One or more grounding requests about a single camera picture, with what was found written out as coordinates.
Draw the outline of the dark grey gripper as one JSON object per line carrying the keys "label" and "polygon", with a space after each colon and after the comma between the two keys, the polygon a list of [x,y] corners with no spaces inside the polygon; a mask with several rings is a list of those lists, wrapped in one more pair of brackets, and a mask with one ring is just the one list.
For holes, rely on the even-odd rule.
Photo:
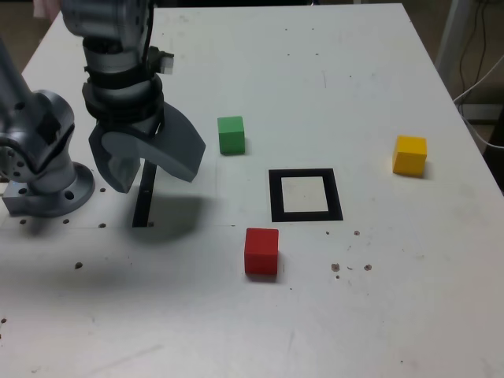
{"label": "dark grey gripper", "polygon": [[159,114],[135,122],[97,121],[89,136],[91,152],[102,178],[115,191],[130,191],[142,159],[179,180],[190,183],[197,176],[206,144],[194,125],[168,103],[163,104],[157,132],[160,123]]}

